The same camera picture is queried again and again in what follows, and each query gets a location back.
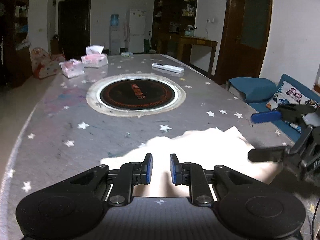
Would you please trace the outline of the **cream white sweater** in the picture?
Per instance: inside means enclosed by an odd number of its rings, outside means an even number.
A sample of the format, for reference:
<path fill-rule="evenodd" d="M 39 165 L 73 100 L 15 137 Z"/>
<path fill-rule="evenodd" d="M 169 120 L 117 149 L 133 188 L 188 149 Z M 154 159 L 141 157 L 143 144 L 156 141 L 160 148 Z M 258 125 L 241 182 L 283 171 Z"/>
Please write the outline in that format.
<path fill-rule="evenodd" d="M 101 165 L 108 165 L 111 170 L 120 168 L 124 163 L 141 162 L 147 153 L 152 154 L 151 183 L 134 187 L 134 196 L 139 197 L 186 197 L 189 188 L 175 186 L 170 174 L 171 154 L 176 154 L 182 163 L 191 162 L 212 170 L 216 165 L 225 165 L 249 177 L 271 183 L 282 171 L 277 163 L 253 163 L 248 152 L 253 146 L 242 136 L 236 127 L 226 131 L 209 128 L 205 131 L 186 131 L 183 135 L 168 138 L 154 137 L 122 157 L 104 158 Z"/>

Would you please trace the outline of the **blue sofa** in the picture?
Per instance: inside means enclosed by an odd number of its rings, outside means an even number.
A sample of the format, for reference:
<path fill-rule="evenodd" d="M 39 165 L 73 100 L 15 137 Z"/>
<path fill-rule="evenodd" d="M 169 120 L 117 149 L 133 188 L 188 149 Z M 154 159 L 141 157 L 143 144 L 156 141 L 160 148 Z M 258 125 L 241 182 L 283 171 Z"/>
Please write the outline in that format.
<path fill-rule="evenodd" d="M 319 95 L 287 74 L 281 76 L 277 85 L 265 78 L 235 77 L 226 81 L 226 89 L 238 91 L 242 100 L 258 112 L 288 104 L 319 108 Z"/>

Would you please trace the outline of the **butterfly print pillow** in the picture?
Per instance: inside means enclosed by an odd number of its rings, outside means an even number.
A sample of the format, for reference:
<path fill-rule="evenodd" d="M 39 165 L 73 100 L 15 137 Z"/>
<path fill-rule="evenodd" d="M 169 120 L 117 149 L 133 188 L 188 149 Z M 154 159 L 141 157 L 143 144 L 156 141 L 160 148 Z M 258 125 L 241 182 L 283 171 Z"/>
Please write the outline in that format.
<path fill-rule="evenodd" d="M 279 105 L 310 105 L 319 108 L 319 94 L 314 93 L 313 90 L 308 89 L 299 82 L 289 82 L 281 80 L 278 83 L 276 92 L 266 103 L 266 108 L 275 110 Z M 283 133 L 285 133 L 292 140 L 297 139 L 301 133 L 301 127 L 290 123 L 288 121 L 275 121 L 273 123 Z"/>

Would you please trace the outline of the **round black induction cooktop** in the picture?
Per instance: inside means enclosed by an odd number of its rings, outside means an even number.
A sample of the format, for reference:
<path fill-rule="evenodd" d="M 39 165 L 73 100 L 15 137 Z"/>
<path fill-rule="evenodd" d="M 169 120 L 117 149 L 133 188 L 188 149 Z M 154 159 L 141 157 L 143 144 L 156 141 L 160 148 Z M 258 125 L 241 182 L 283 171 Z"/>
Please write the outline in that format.
<path fill-rule="evenodd" d="M 167 77 L 155 74 L 121 74 L 91 85 L 87 104 L 116 117 L 141 117 L 172 111 L 186 98 L 185 91 Z"/>

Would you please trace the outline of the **dark wooden door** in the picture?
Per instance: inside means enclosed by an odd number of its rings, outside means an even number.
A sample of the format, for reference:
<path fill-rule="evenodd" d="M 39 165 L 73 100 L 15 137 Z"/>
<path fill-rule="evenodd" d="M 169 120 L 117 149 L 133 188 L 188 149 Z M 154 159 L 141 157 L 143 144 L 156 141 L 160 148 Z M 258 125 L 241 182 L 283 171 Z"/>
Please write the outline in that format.
<path fill-rule="evenodd" d="M 227 0 L 215 82 L 260 75 L 271 15 L 272 0 Z"/>

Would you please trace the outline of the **white remote control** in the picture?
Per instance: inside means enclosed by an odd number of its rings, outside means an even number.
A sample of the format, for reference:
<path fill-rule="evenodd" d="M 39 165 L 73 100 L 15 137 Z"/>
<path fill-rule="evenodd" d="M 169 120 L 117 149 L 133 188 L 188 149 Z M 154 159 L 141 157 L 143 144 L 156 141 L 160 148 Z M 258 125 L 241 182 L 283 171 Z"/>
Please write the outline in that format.
<path fill-rule="evenodd" d="M 177 66 L 172 66 L 172 65 L 169 65 L 169 64 L 153 63 L 152 67 L 153 68 L 157 68 L 157 69 L 170 71 L 170 72 L 173 72 L 173 73 L 178 73 L 178 74 L 181 74 L 182 72 L 184 72 L 184 68 L 177 67 Z"/>

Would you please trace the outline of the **glass jar on table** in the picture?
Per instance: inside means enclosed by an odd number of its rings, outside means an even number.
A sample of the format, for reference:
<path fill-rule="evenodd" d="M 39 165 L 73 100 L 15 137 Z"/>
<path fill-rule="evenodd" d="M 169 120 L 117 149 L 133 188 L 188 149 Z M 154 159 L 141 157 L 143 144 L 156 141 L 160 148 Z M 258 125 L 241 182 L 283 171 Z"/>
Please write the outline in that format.
<path fill-rule="evenodd" d="M 196 26 L 188 25 L 185 29 L 184 35 L 193 37 L 195 35 L 195 30 L 197 29 Z"/>

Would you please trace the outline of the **small blue pack on table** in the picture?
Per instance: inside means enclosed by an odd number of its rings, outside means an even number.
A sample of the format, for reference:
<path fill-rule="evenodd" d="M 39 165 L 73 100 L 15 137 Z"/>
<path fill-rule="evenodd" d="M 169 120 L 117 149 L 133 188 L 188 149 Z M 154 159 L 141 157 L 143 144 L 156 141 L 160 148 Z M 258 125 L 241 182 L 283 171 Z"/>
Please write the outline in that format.
<path fill-rule="evenodd" d="M 122 57 L 131 57 L 131 56 L 133 56 L 133 54 L 131 52 L 122 52 L 121 56 Z"/>

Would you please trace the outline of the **small pink tissue box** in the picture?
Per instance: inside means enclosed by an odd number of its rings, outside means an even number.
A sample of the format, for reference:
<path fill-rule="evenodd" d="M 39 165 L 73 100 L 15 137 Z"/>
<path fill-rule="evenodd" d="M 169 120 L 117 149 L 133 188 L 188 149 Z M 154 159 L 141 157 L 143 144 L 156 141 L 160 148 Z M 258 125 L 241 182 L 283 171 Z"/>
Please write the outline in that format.
<path fill-rule="evenodd" d="M 84 64 L 76 59 L 59 63 L 65 77 L 71 79 L 85 74 Z"/>

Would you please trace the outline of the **pink tissue box with tissue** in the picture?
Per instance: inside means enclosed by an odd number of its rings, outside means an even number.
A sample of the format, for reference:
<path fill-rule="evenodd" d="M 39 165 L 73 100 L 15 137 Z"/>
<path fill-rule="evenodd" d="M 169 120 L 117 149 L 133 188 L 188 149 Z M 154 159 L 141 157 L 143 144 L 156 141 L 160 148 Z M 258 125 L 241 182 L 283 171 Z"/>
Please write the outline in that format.
<path fill-rule="evenodd" d="M 86 55 L 81 57 L 85 68 L 100 68 L 108 65 L 107 54 L 103 54 L 104 46 L 93 45 L 86 47 Z"/>

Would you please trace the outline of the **dark wooden shelf cabinet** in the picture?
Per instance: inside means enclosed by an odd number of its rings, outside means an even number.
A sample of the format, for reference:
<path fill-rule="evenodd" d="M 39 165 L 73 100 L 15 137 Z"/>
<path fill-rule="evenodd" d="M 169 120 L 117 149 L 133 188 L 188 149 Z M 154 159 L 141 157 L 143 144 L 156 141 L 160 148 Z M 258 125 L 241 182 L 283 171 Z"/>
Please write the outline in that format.
<path fill-rule="evenodd" d="M 197 0 L 154 0 L 151 49 L 157 49 L 161 34 L 183 35 L 187 26 L 195 26 Z"/>

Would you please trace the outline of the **pink polka dot play tent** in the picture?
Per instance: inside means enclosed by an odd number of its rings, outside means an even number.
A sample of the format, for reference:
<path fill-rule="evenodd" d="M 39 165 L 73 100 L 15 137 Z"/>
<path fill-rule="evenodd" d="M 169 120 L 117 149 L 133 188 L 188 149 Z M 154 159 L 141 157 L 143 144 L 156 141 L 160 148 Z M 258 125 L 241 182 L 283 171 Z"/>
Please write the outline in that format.
<path fill-rule="evenodd" d="M 49 55 L 42 48 L 34 48 L 30 54 L 33 76 L 44 79 L 61 71 L 60 62 L 65 62 L 63 54 Z"/>

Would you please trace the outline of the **water dispenser with blue bottle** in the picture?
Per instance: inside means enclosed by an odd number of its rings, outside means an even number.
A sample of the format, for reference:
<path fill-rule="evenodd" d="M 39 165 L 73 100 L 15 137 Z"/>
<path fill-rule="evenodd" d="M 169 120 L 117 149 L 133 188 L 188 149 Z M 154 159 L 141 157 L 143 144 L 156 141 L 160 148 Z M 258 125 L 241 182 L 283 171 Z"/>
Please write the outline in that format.
<path fill-rule="evenodd" d="M 109 50 L 111 55 L 120 54 L 120 27 L 118 14 L 112 14 L 110 17 Z"/>

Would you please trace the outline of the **white refrigerator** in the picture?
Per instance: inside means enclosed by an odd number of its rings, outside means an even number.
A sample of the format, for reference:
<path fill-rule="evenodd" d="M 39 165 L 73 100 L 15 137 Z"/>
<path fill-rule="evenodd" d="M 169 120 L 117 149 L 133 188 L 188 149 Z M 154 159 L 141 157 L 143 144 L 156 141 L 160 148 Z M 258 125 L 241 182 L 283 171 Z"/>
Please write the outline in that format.
<path fill-rule="evenodd" d="M 128 21 L 128 50 L 131 53 L 144 51 L 145 11 L 131 9 Z"/>

